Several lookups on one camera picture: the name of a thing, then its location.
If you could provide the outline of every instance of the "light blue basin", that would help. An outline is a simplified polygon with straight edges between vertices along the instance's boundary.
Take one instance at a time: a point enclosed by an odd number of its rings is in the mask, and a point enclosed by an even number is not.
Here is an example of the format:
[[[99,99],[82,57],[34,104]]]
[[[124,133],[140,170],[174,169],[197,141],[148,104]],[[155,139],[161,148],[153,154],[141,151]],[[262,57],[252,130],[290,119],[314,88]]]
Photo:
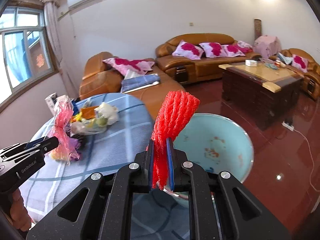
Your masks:
[[[188,160],[207,172],[229,171],[241,183],[253,165],[253,146],[237,123],[216,114],[194,114],[174,141]]]

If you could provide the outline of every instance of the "human hand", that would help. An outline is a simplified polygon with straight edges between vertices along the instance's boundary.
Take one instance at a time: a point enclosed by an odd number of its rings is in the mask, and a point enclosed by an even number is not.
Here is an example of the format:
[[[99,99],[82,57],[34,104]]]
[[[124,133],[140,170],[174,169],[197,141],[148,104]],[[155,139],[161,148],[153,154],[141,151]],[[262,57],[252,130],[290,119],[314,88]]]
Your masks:
[[[16,229],[20,229],[23,232],[28,231],[31,228],[31,218],[23,204],[23,198],[19,189],[12,193],[12,198],[13,202],[10,208],[11,218],[7,218]]]

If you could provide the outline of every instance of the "wooden coffee table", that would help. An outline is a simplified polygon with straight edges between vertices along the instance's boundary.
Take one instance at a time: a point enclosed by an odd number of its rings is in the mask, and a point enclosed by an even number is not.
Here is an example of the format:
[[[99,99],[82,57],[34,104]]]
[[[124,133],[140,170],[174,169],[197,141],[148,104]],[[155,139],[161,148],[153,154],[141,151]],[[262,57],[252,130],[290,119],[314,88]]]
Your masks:
[[[222,98],[245,109],[261,130],[298,101],[303,77],[290,69],[273,70],[263,63],[257,67],[243,63],[219,67],[223,69]]]

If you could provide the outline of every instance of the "pillow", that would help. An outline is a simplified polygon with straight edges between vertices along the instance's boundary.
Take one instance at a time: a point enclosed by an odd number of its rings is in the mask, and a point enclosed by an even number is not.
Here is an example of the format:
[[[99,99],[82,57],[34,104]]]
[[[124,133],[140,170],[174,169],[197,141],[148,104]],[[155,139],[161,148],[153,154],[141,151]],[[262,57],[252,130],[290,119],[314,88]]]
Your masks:
[[[222,45],[227,57],[245,56],[237,47],[233,45]]]
[[[108,58],[103,60],[104,63],[110,64],[113,68],[119,71],[123,76],[126,75],[130,69],[138,74],[146,74],[147,71],[152,70],[154,62],[145,60],[132,60],[129,61],[125,58]]]
[[[194,60],[200,59],[203,52],[203,49],[182,40],[176,50],[172,53],[172,56],[181,56]]]
[[[199,45],[204,49],[206,57],[227,57],[227,54],[220,43],[205,42],[200,43]]]
[[[300,56],[297,56],[295,54],[292,55],[292,66],[303,71],[304,73],[307,73],[308,72],[308,60],[303,58],[303,57],[300,57]]]

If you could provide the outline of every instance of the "power strip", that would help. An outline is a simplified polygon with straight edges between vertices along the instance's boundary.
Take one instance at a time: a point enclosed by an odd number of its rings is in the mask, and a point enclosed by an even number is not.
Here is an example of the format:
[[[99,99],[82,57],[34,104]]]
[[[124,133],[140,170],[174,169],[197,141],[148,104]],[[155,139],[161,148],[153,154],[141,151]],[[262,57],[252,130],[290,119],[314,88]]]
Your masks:
[[[285,123],[284,121],[282,122],[282,125],[285,127],[285,128],[288,128],[290,131],[294,131],[294,127],[292,125],[288,125],[287,123]]]

